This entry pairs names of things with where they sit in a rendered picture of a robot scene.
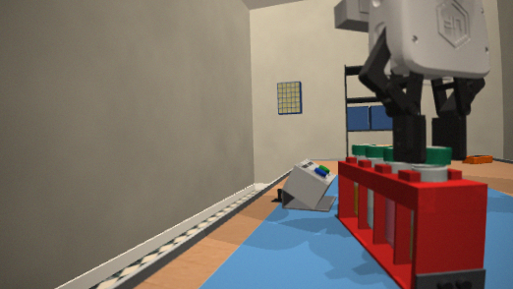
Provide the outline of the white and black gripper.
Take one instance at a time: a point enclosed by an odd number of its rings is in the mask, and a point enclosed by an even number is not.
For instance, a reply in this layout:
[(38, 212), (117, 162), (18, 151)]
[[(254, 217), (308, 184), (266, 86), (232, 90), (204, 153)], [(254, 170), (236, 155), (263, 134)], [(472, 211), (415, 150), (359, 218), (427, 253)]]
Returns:
[(423, 86), (431, 86), (438, 116), (431, 146), (451, 147), (451, 160), (465, 160), (467, 116), (489, 70), (482, 0), (370, 0), (369, 57), (358, 79), (392, 117), (395, 162), (427, 161)]

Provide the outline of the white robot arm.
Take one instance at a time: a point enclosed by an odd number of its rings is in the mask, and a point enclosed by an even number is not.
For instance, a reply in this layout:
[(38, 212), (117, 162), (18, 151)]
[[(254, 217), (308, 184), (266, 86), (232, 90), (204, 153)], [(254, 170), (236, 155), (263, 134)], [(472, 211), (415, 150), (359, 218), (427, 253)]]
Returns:
[(341, 0), (334, 7), (336, 29), (369, 32), (371, 0)]

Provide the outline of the grey button housing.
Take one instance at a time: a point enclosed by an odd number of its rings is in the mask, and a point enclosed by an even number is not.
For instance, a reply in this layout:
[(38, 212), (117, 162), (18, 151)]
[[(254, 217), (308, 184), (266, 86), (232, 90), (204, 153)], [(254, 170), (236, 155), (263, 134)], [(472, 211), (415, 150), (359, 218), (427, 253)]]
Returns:
[(282, 202), (284, 209), (329, 212), (336, 197), (325, 193), (335, 177), (325, 166), (307, 159), (295, 164), (282, 189), (277, 189), (278, 199), (272, 202)]

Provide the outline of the green screw cap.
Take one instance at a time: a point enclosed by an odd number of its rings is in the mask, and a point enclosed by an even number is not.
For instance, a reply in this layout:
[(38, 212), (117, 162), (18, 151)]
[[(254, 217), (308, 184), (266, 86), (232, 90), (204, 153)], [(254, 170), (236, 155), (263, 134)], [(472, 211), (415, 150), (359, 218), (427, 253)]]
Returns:
[(366, 146), (376, 144), (352, 144), (352, 154), (366, 155)]
[(395, 162), (393, 160), (393, 147), (384, 147), (383, 148), (383, 161)]
[(368, 145), (366, 146), (366, 157), (383, 158), (383, 148), (393, 147), (392, 145)]
[(442, 146), (427, 146), (427, 161), (425, 165), (451, 165), (452, 148)]

